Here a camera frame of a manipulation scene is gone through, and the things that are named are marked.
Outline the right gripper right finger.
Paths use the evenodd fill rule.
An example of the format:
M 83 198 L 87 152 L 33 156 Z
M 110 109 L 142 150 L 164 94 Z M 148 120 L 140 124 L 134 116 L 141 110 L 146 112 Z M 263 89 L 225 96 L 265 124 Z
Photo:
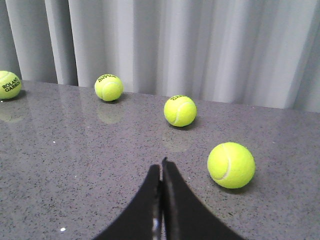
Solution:
M 242 240 L 186 184 L 176 164 L 162 161 L 162 205 L 168 240 Z

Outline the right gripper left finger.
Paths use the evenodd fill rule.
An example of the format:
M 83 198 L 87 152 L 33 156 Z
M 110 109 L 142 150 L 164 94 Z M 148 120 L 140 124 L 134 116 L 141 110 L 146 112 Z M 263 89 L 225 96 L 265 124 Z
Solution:
M 129 205 L 95 239 L 160 239 L 160 167 L 158 165 L 151 165 L 143 184 Z

